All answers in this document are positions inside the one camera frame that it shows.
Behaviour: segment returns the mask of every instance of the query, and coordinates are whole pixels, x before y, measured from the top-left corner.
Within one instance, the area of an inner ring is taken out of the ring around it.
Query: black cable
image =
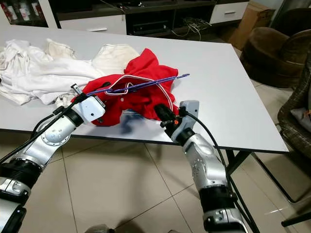
[[[248,225],[250,226],[250,228],[252,228],[252,231],[253,231],[254,233],[259,233],[259,229],[258,229],[258,227],[257,227],[257,225],[256,225],[256,223],[255,223],[255,221],[254,221],[254,219],[253,219],[253,217],[252,217],[252,215],[250,214],[248,208],[246,207],[246,204],[245,204],[245,202],[243,201],[241,194],[239,193],[239,191],[238,191],[238,189],[237,189],[237,187],[236,187],[236,185],[235,185],[233,179],[232,179],[231,177],[229,177],[229,175],[228,175],[228,173],[227,173],[226,165],[225,165],[225,160],[224,160],[223,154],[221,153],[221,151],[220,151],[220,149],[219,149],[219,146],[218,146],[218,144],[217,144],[215,138],[213,137],[212,133],[211,133],[211,132],[209,131],[209,129],[205,126],[205,124],[204,124],[202,121],[200,121],[196,116],[192,115],[192,114],[189,113],[189,112],[186,112],[186,115],[190,116],[192,119],[194,119],[195,121],[197,121],[197,122],[205,129],[205,131],[208,133],[209,137],[212,139],[212,141],[213,141],[213,143],[214,143],[214,145],[215,145],[215,148],[217,149],[217,151],[218,151],[218,153],[219,153],[219,156],[220,156],[220,159],[221,159],[221,161],[222,161],[222,164],[223,164],[224,167],[225,167],[225,175],[226,175],[226,178],[227,178],[227,181],[228,181],[229,190],[232,191],[232,188],[231,188],[231,186],[230,186],[230,184],[232,184],[232,186],[233,186],[233,188],[234,188],[234,190],[235,190],[235,192],[236,192],[236,194],[237,194],[237,196],[238,196],[238,199],[240,200],[240,202],[241,202],[241,204],[242,204],[242,206],[243,206],[243,208],[244,208],[244,210],[245,210],[246,213],[245,213],[242,209],[241,209],[241,210],[239,209],[239,211],[241,212],[242,215],[247,215],[247,216],[248,216],[248,219],[245,219],[245,221],[247,221],[247,223],[248,223]]]
[[[50,119],[51,117],[53,117],[54,114],[48,115],[47,117],[43,118],[42,120],[40,120],[34,127],[31,135],[30,135],[30,139],[34,137],[35,133],[37,132],[37,129],[39,128],[39,126],[46,120]]]
[[[0,159],[0,164],[2,164],[5,160],[9,159],[10,157],[12,157],[14,154],[16,154],[17,152],[19,152],[20,150],[24,149],[26,146],[28,146],[29,144],[31,144],[32,142],[34,142],[41,134],[43,134],[52,124],[54,124],[59,118],[61,118],[66,112],[68,112],[76,103],[81,102],[82,98],[85,97],[81,97],[81,98],[76,98],[75,101],[73,103],[71,103],[71,105],[69,105],[61,114],[57,115],[49,124],[47,124],[42,130],[40,130],[39,132],[37,132],[31,139],[29,139],[28,141],[24,142],[21,146],[19,146],[18,148],[16,148],[15,150],[11,151],[10,153],[8,153],[6,156],[4,156],[3,158]]]

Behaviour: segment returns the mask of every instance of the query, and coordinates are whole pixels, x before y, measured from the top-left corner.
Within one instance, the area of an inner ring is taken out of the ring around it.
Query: white cabinet
[[[215,5],[209,23],[213,24],[242,19],[247,5],[247,1]]]
[[[59,22],[63,29],[126,35],[124,15],[71,19]]]

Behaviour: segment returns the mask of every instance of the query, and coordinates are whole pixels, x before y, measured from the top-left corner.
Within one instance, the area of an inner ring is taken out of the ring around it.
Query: pile of clothes
[[[44,104],[68,106],[74,97],[71,86],[84,87],[85,93],[98,89],[120,89],[129,85],[178,75],[178,70],[159,64],[149,49],[139,55],[129,45],[104,45],[92,60],[77,60],[65,44],[47,39],[45,51],[28,41],[11,40],[0,49],[0,95],[17,104],[39,98]],[[171,94],[173,81],[149,86],[133,93],[98,93],[106,105],[103,122],[118,124],[120,115],[132,109],[149,119],[158,119],[153,107],[166,104],[177,113]]]

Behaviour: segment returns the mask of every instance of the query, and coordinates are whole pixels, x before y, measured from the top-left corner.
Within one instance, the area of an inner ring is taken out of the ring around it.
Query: white table
[[[7,40],[21,39],[44,49],[46,38],[70,45],[78,59],[92,59],[103,44],[129,44],[138,52],[149,48],[161,64],[177,68],[179,74],[190,73],[174,82],[175,104],[199,100],[199,119],[209,127],[221,148],[248,151],[247,154],[288,151],[230,44],[10,26],[1,31],[0,46]],[[4,97],[0,97],[0,107],[0,129],[11,131],[31,131],[55,109],[39,100],[18,106]],[[200,125],[196,124],[194,131],[211,141]],[[171,143],[159,122],[129,120],[126,116],[113,127],[82,125],[74,135]]]

